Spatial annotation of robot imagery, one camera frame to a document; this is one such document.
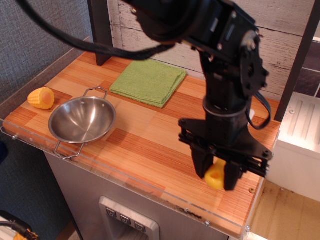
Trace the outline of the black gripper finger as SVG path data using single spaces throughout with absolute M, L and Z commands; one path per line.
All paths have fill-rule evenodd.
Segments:
M 205 173 L 213 165 L 215 153 L 216 149 L 214 147 L 191 147 L 194 169 L 200 179 L 205 177 Z
M 247 166 L 239 162 L 227 162 L 224 167 L 224 189 L 233 191 L 243 173 L 247 172 Z

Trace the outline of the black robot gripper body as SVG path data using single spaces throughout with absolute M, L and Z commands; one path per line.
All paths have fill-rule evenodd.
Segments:
M 236 111 L 205 108 L 205 119 L 182 118 L 179 140 L 191 147 L 215 148 L 214 157 L 246 165 L 247 171 L 266 177 L 273 154 L 249 131 L 251 109 Z

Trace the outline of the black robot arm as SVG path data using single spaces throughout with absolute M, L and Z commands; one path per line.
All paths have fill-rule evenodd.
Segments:
M 273 153 L 249 132 L 252 99 L 268 110 L 260 90 L 268 71 L 255 20 L 229 0 L 131 0 L 144 33 L 162 45 L 187 43 L 199 52 L 206 80 L 205 119 L 179 121 L 196 174 L 232 191 L 246 172 L 265 177 Z

